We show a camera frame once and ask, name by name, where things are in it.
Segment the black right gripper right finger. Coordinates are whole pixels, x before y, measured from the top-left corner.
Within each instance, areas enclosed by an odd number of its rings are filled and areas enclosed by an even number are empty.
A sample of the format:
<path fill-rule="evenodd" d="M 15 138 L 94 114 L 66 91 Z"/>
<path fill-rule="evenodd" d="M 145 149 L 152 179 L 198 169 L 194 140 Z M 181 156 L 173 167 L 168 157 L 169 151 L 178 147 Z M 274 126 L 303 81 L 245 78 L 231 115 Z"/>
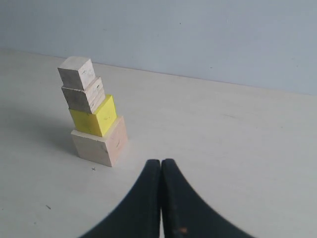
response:
<path fill-rule="evenodd" d="M 250 237 L 203 201 L 173 159 L 161 164 L 161 210 L 166 238 Z"/>

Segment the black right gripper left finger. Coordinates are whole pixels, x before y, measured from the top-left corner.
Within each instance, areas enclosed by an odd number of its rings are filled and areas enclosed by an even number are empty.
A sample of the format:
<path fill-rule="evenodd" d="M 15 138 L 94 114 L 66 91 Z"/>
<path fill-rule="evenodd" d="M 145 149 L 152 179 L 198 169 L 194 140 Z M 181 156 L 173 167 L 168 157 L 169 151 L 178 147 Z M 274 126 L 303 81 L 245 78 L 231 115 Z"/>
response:
<path fill-rule="evenodd" d="M 147 160 L 136 182 L 101 222 L 83 238 L 158 238 L 160 161 Z"/>

